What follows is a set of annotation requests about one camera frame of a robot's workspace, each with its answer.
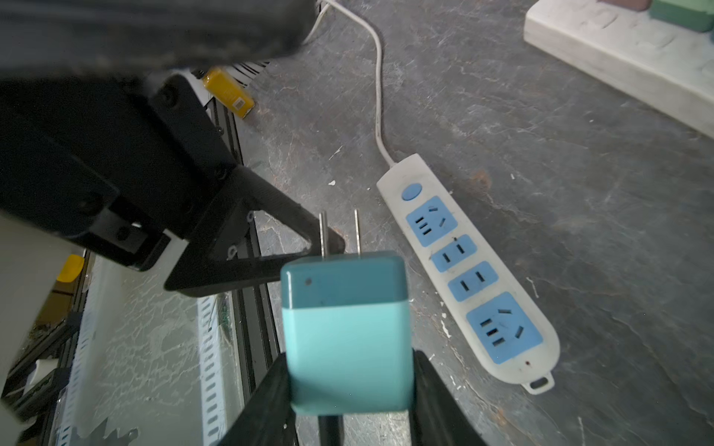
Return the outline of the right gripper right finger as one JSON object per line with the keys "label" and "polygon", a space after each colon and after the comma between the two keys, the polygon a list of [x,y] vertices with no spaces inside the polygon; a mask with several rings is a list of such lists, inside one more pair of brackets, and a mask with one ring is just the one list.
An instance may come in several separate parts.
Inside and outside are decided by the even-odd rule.
{"label": "right gripper right finger", "polygon": [[409,409],[412,445],[486,446],[427,355],[414,350],[415,390]]}

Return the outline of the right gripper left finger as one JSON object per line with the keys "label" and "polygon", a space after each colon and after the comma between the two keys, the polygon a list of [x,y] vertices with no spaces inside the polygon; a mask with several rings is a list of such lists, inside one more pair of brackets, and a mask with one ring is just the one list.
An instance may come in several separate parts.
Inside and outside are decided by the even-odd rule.
{"label": "right gripper left finger", "polygon": [[281,353],[251,395],[219,446],[294,445],[295,412],[290,402],[286,354]]}

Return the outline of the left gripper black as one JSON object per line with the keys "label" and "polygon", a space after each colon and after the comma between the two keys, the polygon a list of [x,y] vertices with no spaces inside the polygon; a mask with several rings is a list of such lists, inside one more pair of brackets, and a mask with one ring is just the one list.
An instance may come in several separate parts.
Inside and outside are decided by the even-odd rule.
{"label": "left gripper black", "polygon": [[[236,165],[180,75],[1,83],[2,212],[136,271],[150,269],[171,236],[192,232],[169,292],[207,297],[276,282],[287,263],[321,254],[318,217]],[[262,256],[257,212],[308,247]]]}

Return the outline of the white blue power strip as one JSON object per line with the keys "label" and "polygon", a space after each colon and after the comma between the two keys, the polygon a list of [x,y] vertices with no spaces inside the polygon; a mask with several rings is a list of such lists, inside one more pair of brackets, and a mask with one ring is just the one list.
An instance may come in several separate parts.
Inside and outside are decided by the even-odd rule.
{"label": "white blue power strip", "polygon": [[424,160],[392,165],[377,189],[483,369],[532,395],[552,390],[553,325]]}

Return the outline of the light teal charger plug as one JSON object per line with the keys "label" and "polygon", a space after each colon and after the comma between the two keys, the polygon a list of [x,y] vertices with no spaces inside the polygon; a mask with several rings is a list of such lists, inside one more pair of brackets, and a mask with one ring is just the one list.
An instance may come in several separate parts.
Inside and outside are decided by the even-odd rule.
{"label": "light teal charger plug", "polygon": [[317,256],[281,271],[291,405],[302,416],[402,412],[415,372],[405,262],[394,252]]}

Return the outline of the white multicolour power strip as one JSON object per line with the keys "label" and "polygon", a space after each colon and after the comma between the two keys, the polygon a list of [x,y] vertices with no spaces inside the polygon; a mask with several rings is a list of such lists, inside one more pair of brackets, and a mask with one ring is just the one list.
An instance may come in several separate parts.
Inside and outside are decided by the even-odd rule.
{"label": "white multicolour power strip", "polygon": [[704,33],[598,1],[538,1],[526,43],[711,137],[713,43]]}

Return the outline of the green charger plug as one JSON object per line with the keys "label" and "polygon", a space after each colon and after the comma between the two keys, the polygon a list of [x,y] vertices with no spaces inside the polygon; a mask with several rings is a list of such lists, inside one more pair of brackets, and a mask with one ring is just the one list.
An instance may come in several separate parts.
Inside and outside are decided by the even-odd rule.
{"label": "green charger plug", "polygon": [[653,0],[650,16],[697,33],[713,30],[713,2],[710,0]]}

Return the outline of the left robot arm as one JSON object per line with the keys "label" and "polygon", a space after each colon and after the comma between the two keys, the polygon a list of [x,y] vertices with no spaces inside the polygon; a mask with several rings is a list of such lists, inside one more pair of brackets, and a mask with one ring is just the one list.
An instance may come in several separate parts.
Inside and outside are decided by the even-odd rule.
{"label": "left robot arm", "polygon": [[276,282],[297,254],[232,247],[265,212],[320,252],[318,220],[243,167],[184,69],[296,52],[312,1],[5,1],[1,215],[147,271],[187,248],[165,288],[205,297]]}

